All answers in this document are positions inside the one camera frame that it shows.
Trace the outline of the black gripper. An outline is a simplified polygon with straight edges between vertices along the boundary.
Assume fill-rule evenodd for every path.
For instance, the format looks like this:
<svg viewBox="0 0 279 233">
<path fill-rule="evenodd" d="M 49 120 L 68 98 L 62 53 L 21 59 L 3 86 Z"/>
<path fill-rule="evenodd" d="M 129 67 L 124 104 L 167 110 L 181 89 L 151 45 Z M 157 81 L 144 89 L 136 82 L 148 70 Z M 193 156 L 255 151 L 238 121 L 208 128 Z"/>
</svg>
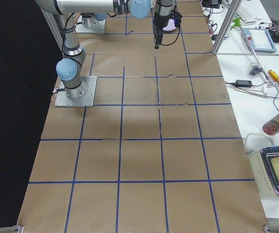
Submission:
<svg viewBox="0 0 279 233">
<path fill-rule="evenodd" d="M 169 19 L 174 20 L 174 25 L 178 28 L 178 33 L 175 40 L 170 44 L 163 44 L 163 28 L 167 26 Z M 159 49 L 159 46 L 170 46 L 174 44 L 179 37 L 181 29 L 181 20 L 182 15 L 179 12 L 171 12 L 169 16 L 161 16 L 160 14 L 155 13 L 154 17 L 154 39 L 155 39 L 155 49 Z"/>
</svg>

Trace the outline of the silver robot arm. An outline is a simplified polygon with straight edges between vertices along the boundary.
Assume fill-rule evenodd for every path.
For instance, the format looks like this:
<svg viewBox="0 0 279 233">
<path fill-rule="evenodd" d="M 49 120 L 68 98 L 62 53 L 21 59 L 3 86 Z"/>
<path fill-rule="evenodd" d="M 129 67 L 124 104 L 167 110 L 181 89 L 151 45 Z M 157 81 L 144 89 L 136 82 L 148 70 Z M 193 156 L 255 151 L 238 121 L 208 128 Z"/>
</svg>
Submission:
<svg viewBox="0 0 279 233">
<path fill-rule="evenodd" d="M 80 75 L 85 61 L 85 49 L 78 41 L 73 20 L 74 13 L 81 13 L 102 21 L 109 13 L 115 16 L 131 14 L 137 19 L 145 18 L 153 2 L 151 0 L 38 0 L 37 5 L 53 15 L 62 36 L 62 60 L 56 72 L 64 85 L 69 100 L 82 100 L 89 85 Z"/>
</svg>

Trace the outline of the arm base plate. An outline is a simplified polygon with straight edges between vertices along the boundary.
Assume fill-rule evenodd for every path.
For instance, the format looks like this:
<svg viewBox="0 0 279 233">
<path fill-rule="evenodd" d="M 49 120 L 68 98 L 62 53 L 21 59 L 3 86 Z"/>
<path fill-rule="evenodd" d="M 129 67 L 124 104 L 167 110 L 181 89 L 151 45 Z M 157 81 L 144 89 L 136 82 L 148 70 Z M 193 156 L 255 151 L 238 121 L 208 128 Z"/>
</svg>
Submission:
<svg viewBox="0 0 279 233">
<path fill-rule="evenodd" d="M 95 91 L 97 86 L 97 76 L 82 76 L 82 83 L 76 89 L 67 89 L 60 82 L 56 93 L 55 107 L 93 107 Z"/>
<path fill-rule="evenodd" d="M 76 23 L 76 32 L 78 34 L 103 34 L 105 32 L 105 19 L 98 21 L 92 17 L 80 17 Z"/>
</svg>

